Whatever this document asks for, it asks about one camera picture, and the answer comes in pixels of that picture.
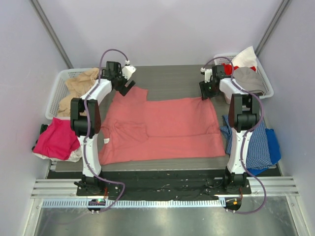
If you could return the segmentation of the salmon pink t shirt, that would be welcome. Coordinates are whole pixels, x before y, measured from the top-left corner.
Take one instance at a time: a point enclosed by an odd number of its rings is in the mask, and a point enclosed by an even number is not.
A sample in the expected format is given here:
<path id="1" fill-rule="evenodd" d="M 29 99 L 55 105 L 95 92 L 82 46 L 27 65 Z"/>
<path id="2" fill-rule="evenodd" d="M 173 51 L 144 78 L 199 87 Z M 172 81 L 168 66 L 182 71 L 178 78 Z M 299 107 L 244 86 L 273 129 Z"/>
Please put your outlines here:
<path id="1" fill-rule="evenodd" d="M 101 165 L 225 155 L 211 100 L 200 97 L 149 101 L 148 91 L 116 92 L 101 125 Z"/>

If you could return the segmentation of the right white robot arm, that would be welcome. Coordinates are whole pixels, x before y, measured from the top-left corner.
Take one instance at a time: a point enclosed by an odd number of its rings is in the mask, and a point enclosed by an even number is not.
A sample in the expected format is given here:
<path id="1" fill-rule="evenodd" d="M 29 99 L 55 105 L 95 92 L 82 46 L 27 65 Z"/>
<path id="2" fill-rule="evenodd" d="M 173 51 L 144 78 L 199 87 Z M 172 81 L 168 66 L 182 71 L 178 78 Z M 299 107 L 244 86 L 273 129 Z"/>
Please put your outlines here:
<path id="1" fill-rule="evenodd" d="M 203 100 L 219 91 L 230 95 L 227 124 L 232 131 L 232 146 L 221 186 L 227 194 L 234 194 L 246 185 L 248 146 L 255 126 L 261 122 L 259 98 L 253 93 L 263 92 L 263 85 L 260 75 L 249 67 L 237 68 L 234 78 L 225 73 L 223 65 L 200 71 L 204 75 L 199 83 Z"/>

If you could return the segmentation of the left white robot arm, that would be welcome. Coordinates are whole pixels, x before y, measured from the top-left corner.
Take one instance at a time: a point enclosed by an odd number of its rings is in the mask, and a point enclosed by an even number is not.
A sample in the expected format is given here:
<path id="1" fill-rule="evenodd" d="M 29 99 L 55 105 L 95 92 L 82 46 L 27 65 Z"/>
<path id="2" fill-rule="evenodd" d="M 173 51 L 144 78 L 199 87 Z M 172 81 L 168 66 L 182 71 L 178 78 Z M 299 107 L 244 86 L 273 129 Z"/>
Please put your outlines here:
<path id="1" fill-rule="evenodd" d="M 112 90 L 125 96 L 135 85 L 135 81 L 130 81 L 135 71 L 129 60 L 124 66 L 108 61 L 88 92 L 71 100 L 70 127 L 78 138 L 83 155 L 82 178 L 75 185 L 83 193 L 100 196 L 106 186 L 97 148 L 101 128 L 99 105 Z"/>

